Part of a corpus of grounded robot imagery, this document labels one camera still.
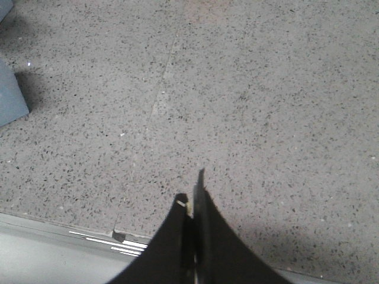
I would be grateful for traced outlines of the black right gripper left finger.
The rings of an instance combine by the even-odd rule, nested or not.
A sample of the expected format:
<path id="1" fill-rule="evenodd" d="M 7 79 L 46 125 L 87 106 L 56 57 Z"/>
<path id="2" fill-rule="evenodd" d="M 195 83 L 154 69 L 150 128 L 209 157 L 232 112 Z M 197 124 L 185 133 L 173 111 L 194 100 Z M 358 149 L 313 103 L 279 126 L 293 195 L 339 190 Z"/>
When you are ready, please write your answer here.
<path id="1" fill-rule="evenodd" d="M 192 218 L 187 202 L 186 194 L 175 196 L 147 249 L 110 283 L 192 283 Z"/>

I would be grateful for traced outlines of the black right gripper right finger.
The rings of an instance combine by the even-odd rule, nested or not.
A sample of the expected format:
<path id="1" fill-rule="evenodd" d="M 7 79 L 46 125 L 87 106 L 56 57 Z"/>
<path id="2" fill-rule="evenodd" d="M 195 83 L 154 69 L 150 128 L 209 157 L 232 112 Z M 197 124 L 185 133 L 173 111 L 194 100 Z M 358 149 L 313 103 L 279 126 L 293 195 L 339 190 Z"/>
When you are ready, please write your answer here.
<path id="1" fill-rule="evenodd" d="M 199 283 L 289 283 L 256 256 L 230 228 L 204 186 L 194 187 L 196 271 Z"/>

